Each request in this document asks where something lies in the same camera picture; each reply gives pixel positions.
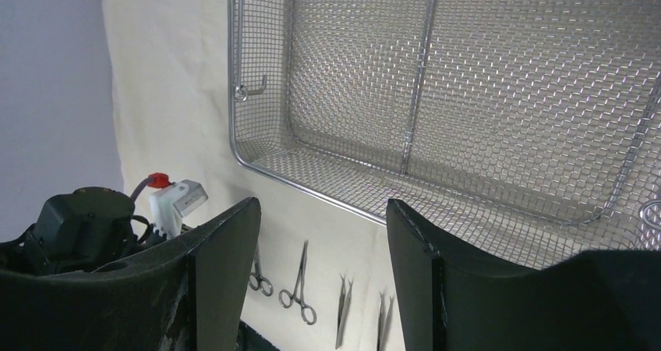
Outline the silver haemostat clamp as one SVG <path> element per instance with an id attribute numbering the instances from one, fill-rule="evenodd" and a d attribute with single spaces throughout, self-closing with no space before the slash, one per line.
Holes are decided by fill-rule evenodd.
<path id="1" fill-rule="evenodd" d="M 274 288 L 271 282 L 263 275 L 260 261 L 260 248 L 256 245 L 253 255 L 253 269 L 249 275 L 249 287 L 253 291 L 260 291 L 265 296 L 272 296 Z"/>
<path id="2" fill-rule="evenodd" d="M 303 322 L 307 325 L 314 325 L 317 321 L 316 310 L 305 301 L 305 284 L 306 284 L 306 264 L 308 261 L 308 246 L 309 241 L 303 243 L 302 253 L 299 261 L 296 281 L 293 290 L 282 289 L 278 293 L 278 301 L 280 305 L 288 309 L 295 303 L 300 307 L 300 315 Z"/>

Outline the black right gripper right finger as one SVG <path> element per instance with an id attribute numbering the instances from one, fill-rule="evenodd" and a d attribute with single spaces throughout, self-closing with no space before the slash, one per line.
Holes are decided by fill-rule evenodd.
<path id="1" fill-rule="evenodd" d="M 403 200 L 387 238 L 408 350 L 657 350 L 660 254 L 587 250 L 542 270 L 487 253 Z"/>

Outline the silver forceps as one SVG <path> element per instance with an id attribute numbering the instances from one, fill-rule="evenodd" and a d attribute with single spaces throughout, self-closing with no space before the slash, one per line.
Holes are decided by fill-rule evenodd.
<path id="1" fill-rule="evenodd" d="M 353 282 L 345 275 L 341 276 L 341 288 L 338 298 L 337 326 L 335 335 L 335 349 L 339 350 L 343 343 L 345 326 L 352 299 Z"/>
<path id="2" fill-rule="evenodd" d="M 391 311 L 394 297 L 380 292 L 379 313 L 377 318 L 376 351 L 384 351 L 391 326 Z"/>

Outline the silver surgical scissors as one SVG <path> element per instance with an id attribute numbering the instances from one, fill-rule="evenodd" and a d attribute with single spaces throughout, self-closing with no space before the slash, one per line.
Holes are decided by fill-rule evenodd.
<path id="1" fill-rule="evenodd" d="M 660 199 L 648 200 L 641 205 L 638 216 L 643 225 L 656 231 L 660 230 Z"/>

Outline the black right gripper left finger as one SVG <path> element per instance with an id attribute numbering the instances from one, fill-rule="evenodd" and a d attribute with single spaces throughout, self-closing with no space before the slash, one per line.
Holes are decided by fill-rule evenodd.
<path id="1" fill-rule="evenodd" d="M 1 274 L 4 350 L 232 350 L 260 232 L 248 197 L 92 272 Z"/>

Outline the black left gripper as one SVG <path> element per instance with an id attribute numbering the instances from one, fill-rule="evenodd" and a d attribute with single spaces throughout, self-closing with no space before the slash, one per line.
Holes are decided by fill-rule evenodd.
<path id="1" fill-rule="evenodd" d="M 55 195 L 21 236 L 1 243 L 1 269 L 33 276 L 90 272 L 163 243 L 166 237 L 134 211 L 134 200 L 104 187 Z"/>

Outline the beige wrapping cloth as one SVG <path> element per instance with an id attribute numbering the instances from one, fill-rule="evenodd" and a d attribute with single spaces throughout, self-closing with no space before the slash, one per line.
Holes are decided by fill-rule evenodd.
<path id="1" fill-rule="evenodd" d="M 125 188 L 153 172 L 201 183 L 209 198 L 188 217 L 192 226 L 258 198 L 263 273 L 290 289 L 306 251 L 304 296 L 317 322 L 253 290 L 242 320 L 282 350 L 333 350 L 346 278 L 342 349 L 374 350 L 380 297 L 394 295 L 386 229 L 239 165 L 228 128 L 228 0 L 102 0 L 102 10 Z"/>

